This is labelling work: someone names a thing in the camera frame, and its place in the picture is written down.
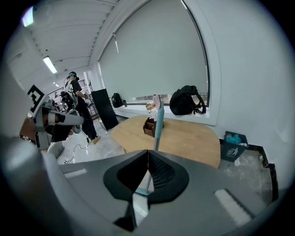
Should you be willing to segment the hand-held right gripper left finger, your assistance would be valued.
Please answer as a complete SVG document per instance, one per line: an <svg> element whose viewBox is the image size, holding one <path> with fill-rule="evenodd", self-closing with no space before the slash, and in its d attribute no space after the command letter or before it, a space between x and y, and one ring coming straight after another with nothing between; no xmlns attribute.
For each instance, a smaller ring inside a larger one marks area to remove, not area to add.
<svg viewBox="0 0 295 236"><path fill-rule="evenodd" d="M71 236L146 236L136 223L135 190L147 172L148 151L62 165L70 189L63 194Z"/></svg>

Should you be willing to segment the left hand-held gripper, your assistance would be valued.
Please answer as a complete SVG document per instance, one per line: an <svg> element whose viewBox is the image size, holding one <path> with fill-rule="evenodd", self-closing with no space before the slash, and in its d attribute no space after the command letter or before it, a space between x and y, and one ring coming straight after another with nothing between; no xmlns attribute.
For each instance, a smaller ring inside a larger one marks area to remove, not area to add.
<svg viewBox="0 0 295 236"><path fill-rule="evenodd" d="M33 119L35 143L38 148L48 148L52 142L64 140L65 125L72 126L75 134L82 131L82 117L55 110L53 100L35 85L32 85L27 95L33 102L29 114Z"/></svg>

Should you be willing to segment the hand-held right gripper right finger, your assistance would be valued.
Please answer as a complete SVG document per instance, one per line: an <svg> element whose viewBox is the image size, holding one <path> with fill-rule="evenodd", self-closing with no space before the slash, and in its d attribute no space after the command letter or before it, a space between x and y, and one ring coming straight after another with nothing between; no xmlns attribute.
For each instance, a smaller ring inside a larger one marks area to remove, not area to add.
<svg viewBox="0 0 295 236"><path fill-rule="evenodd" d="M189 174L186 189L172 202L154 204L136 228L138 236L252 236L271 217L275 206L250 186L219 169L177 157Z"/></svg>

